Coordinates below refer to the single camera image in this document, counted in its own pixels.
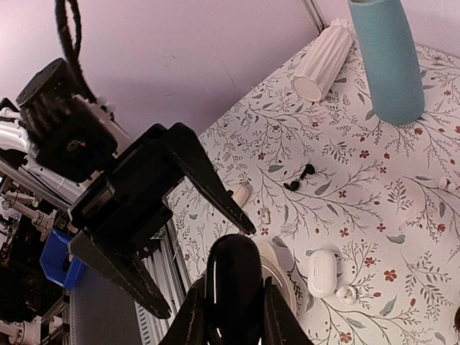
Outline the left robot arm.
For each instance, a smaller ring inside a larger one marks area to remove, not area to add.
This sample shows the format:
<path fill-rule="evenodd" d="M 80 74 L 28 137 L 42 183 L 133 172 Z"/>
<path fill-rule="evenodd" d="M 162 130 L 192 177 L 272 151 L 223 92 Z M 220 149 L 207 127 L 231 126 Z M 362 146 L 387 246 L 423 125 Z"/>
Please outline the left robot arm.
<path fill-rule="evenodd" d="M 143 249 L 172 218 L 165 197 L 188 179 L 245 234 L 248 215 L 226 192 L 196 133 L 183 123 L 154 124 L 131 139 L 81 69 L 77 1 L 56 1 L 63 57 L 37 72 L 17 97 L 19 149 L 43 168 L 86 189 L 69 208 L 78 233 L 70 253 L 153 316 L 170 317 L 165 297 L 143 264 Z"/>

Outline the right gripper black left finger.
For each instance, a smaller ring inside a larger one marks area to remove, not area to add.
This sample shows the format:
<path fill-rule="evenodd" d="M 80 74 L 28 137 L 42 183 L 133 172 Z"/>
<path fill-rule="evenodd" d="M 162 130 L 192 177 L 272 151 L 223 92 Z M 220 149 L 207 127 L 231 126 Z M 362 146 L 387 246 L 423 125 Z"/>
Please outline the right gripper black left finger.
<path fill-rule="evenodd" d="M 191 285 L 178 314 L 159 345 L 208 344 L 205 332 L 205 285 L 204 275 Z"/>

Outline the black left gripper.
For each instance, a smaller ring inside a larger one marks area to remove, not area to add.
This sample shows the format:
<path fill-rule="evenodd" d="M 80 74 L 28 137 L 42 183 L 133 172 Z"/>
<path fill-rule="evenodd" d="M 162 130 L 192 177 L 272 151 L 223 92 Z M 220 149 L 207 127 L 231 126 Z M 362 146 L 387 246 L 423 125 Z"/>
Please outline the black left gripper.
<path fill-rule="evenodd" d="M 196 133 L 182 123 L 169 129 L 153 125 L 70 209 L 80 230 L 69 243 L 70 253 L 158 319 L 168 319 L 171 308 L 141 259 L 158 247 L 159 232 L 173 214 L 164 198 L 184 177 L 240 231 L 256 233 Z"/>

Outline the black stem earbud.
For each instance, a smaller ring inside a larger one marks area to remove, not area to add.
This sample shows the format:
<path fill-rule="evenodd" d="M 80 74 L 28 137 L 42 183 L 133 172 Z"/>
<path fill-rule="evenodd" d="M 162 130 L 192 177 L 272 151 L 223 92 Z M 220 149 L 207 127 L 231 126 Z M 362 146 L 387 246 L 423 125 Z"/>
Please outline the black stem earbud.
<path fill-rule="evenodd" d="M 290 191 L 297 191 L 300 189 L 301 182 L 299 180 L 293 180 L 290 183 L 284 183 L 283 187 Z"/>
<path fill-rule="evenodd" d="M 300 179 L 303 180 L 307 175 L 314 175 L 316 169 L 312 164 L 307 164 L 300 175 Z"/>

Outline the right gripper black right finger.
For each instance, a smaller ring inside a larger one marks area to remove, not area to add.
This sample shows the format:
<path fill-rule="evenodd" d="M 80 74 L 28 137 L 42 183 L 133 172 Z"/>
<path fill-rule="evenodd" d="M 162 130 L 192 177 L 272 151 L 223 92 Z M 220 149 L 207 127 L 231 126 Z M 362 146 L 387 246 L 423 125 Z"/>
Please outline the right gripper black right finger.
<path fill-rule="evenodd" d="M 264 282 L 262 344 L 313 345 L 280 290 L 268 277 Z"/>

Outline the black oval charging case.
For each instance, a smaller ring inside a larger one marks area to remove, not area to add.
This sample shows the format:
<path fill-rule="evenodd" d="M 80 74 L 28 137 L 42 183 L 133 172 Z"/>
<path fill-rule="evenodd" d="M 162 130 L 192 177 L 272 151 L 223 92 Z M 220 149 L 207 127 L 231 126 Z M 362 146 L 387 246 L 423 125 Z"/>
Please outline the black oval charging case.
<path fill-rule="evenodd" d="M 221 237 L 206 268 L 204 329 L 210 344 L 258 344 L 263 314 L 262 266 L 256 244 L 241 234 Z"/>

